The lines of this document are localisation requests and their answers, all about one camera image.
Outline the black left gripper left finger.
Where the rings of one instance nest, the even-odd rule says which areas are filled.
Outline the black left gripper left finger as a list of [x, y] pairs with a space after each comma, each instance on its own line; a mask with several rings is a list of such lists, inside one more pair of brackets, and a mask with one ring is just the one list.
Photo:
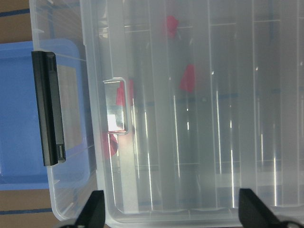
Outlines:
[[105, 197], [103, 190], [94, 190], [80, 215], [76, 228], [103, 228], [105, 225]]

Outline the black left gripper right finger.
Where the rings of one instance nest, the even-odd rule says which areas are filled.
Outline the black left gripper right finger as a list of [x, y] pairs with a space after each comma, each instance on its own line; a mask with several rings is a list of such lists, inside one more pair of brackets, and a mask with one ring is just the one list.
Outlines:
[[251, 190], [239, 190], [238, 218], [244, 228], [281, 228], [280, 220]]

